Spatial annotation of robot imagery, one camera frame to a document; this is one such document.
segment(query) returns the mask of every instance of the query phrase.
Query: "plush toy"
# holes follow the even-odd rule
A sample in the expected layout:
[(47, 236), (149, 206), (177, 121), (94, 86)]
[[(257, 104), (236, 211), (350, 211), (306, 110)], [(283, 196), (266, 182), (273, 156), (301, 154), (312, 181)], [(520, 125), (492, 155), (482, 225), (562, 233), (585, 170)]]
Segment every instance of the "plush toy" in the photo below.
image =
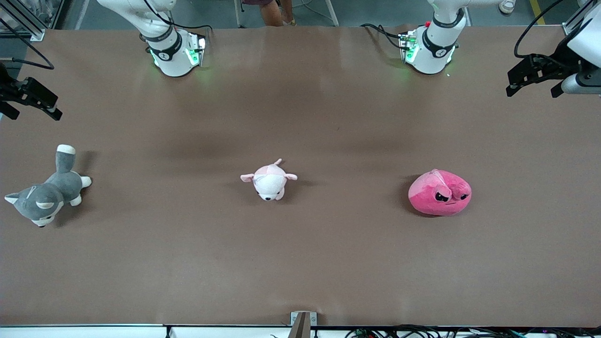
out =
[(284, 196), (284, 185), (288, 180), (298, 180), (294, 174), (287, 174), (278, 167), (282, 159), (274, 164), (266, 165), (255, 171), (254, 174), (241, 175), (242, 182), (252, 182), (257, 194), (266, 201), (279, 201)]
[(35, 225), (45, 226), (54, 220), (54, 216), (65, 203), (79, 205), (81, 189), (92, 184), (88, 176), (80, 176), (71, 170), (73, 164), (75, 148), (61, 144), (56, 149), (56, 173), (44, 183), (6, 195), (4, 199)]
[(461, 177), (434, 169), (418, 177), (409, 188), (409, 201), (420, 212), (451, 216), (465, 208), (472, 198), (472, 188)]

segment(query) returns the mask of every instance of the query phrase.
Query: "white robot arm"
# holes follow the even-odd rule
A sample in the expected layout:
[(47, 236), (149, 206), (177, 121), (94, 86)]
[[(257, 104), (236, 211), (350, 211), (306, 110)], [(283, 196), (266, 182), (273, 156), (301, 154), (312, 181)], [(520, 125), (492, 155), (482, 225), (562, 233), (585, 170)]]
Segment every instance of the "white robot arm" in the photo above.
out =
[(429, 26), (400, 37), (401, 58), (425, 74), (440, 72), (451, 61), (457, 38), (466, 24), (464, 7), (500, 4), (502, 0), (427, 0), (434, 8)]
[(550, 79), (562, 80), (551, 89), (552, 97), (563, 93), (601, 94), (601, 2), (590, 0), (580, 11), (584, 14), (582, 20), (553, 54), (516, 55), (523, 60), (507, 72), (507, 96)]
[(175, 0), (98, 0), (98, 3), (140, 31), (150, 46), (154, 64), (164, 74), (183, 76), (202, 62), (205, 38), (176, 28), (166, 14), (175, 7)]

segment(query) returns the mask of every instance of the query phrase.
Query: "person's leg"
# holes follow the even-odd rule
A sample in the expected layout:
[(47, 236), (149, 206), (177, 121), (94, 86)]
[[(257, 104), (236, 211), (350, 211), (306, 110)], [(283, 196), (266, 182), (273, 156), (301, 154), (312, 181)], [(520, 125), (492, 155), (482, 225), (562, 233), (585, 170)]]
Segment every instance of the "person's leg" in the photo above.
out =
[(279, 0), (282, 4), (282, 20), (285, 23), (292, 23), (294, 16), (292, 15), (292, 0)]
[(516, 0), (504, 0), (499, 4), (499, 9), (505, 14), (512, 14), (514, 7), (516, 6)]
[(282, 25), (282, 13), (280, 13), (278, 4), (275, 1), (267, 5), (259, 5), (259, 7), (266, 26), (279, 27)]

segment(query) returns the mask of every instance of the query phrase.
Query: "green led light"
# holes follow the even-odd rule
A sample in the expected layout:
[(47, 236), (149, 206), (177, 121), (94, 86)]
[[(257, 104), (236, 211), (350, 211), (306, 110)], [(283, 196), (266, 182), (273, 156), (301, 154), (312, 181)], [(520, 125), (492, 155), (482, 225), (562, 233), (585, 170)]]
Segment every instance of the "green led light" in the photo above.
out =
[(194, 50), (189, 50), (186, 48), (186, 55), (193, 66), (198, 64), (198, 53), (196, 53)]
[(449, 52), (449, 57), (447, 59), (447, 63), (451, 62), (451, 58), (453, 57), (453, 52), (455, 51), (455, 47), (453, 47), (451, 49), (451, 52)]
[(419, 46), (417, 44), (415, 44), (411, 50), (407, 51), (407, 58), (406, 61), (407, 62), (413, 62), (415, 61), (415, 56), (417, 55), (417, 52), (419, 52)]
[(154, 65), (157, 66), (157, 67), (159, 67), (159, 62), (156, 61), (156, 57), (154, 56), (154, 53), (153, 53), (152, 50), (150, 51), (150, 55), (152, 55), (152, 59), (154, 60)]

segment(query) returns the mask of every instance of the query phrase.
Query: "husky plush tail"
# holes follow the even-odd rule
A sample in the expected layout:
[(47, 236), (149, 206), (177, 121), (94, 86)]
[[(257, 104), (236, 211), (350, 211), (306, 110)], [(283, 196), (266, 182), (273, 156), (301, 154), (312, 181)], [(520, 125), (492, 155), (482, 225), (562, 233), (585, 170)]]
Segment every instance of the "husky plush tail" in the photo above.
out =
[(61, 144), (56, 148), (56, 172), (68, 173), (75, 165), (75, 148)]

